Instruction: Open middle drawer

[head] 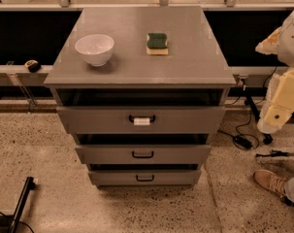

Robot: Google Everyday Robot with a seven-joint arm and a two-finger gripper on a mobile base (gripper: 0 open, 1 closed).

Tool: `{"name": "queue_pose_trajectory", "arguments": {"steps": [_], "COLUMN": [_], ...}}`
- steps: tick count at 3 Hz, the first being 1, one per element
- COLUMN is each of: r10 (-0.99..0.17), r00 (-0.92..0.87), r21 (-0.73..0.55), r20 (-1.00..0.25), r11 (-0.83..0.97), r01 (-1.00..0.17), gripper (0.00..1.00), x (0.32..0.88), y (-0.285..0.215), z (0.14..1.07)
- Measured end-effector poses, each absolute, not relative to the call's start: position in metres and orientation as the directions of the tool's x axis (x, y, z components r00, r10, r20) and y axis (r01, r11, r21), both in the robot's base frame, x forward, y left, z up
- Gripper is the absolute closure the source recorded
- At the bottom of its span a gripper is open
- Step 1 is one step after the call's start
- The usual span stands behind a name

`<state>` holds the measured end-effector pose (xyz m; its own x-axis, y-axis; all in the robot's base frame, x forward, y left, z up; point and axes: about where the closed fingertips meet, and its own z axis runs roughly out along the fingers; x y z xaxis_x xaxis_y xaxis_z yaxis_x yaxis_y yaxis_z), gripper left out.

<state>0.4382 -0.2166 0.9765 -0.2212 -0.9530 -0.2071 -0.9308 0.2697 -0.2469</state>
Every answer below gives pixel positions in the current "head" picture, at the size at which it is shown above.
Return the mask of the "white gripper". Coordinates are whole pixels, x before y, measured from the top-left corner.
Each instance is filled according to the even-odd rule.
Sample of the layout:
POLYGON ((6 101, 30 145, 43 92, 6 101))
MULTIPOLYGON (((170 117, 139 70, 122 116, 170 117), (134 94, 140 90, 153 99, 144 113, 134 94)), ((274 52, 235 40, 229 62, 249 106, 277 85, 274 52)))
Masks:
MULTIPOLYGON (((255 50, 262 54, 278 53, 280 27, 260 42, 255 50)), ((273 74, 268 85, 266 101, 260 112, 257 128, 260 132, 272 134, 292 117, 294 113, 294 68, 282 75, 273 74)))

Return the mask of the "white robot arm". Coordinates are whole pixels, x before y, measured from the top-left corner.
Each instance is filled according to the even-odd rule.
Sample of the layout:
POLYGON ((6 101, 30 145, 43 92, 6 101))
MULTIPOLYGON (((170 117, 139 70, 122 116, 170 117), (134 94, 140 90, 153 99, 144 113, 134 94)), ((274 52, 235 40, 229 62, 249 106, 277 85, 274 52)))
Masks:
POLYGON ((288 66, 282 75, 272 75, 257 122, 260 132, 272 134, 280 130, 294 113, 294 10, 255 50, 266 55, 276 54, 278 60, 288 66))

